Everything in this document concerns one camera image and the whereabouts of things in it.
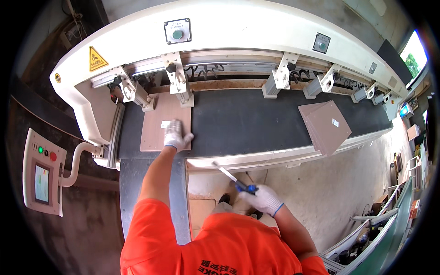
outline stack of boards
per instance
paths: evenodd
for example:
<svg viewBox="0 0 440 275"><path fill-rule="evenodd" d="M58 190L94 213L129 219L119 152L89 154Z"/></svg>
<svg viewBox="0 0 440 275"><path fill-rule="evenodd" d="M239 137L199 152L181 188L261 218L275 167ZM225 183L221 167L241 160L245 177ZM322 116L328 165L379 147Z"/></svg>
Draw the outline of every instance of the stack of boards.
<svg viewBox="0 0 440 275"><path fill-rule="evenodd" d="M331 101L298 106L315 151L331 156L352 133L336 104Z"/></svg>

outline hand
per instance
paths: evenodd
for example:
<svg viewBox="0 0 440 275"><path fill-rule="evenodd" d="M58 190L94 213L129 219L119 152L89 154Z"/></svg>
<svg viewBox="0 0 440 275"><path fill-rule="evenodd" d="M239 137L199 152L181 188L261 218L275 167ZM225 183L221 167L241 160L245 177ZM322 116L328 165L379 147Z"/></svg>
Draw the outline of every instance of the hand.
<svg viewBox="0 0 440 275"><path fill-rule="evenodd" d="M173 119L165 129L164 146L173 146L177 153L179 153L193 138L194 135L192 133L187 133L182 138L182 122Z"/></svg>
<svg viewBox="0 0 440 275"><path fill-rule="evenodd" d="M269 186L260 184L257 185L257 187L258 190L255 192L255 195L243 191L240 192L238 196L247 201L258 211L267 213L274 217L284 202L279 199L275 191L273 191Z"/></svg>

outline red light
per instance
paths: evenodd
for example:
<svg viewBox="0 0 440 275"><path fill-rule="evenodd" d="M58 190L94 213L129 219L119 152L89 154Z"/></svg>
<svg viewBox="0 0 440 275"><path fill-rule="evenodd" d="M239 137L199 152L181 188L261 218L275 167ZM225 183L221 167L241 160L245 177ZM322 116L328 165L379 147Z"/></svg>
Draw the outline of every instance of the red light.
<svg viewBox="0 0 440 275"><path fill-rule="evenodd" d="M54 152L50 153L51 161L56 161L56 154Z"/></svg>

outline orange shirt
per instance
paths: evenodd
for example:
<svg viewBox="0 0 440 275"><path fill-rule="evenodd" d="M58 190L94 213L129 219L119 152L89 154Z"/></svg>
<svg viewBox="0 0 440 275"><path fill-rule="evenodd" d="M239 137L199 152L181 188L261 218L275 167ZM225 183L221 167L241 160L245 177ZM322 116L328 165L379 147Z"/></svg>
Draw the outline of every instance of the orange shirt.
<svg viewBox="0 0 440 275"><path fill-rule="evenodd" d="M192 242L176 242L165 203L144 199L135 205L121 252L121 274L247 275L326 274L320 257L301 263L279 233L235 213L208 216Z"/></svg>

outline control panel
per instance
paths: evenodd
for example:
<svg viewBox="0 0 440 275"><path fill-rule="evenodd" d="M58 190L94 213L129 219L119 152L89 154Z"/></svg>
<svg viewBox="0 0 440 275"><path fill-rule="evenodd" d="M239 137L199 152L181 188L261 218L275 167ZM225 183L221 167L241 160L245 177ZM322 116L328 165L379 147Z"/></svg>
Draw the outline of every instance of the control panel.
<svg viewBox="0 0 440 275"><path fill-rule="evenodd" d="M62 217L61 180L66 153L29 128L23 158L23 198L27 208Z"/></svg>

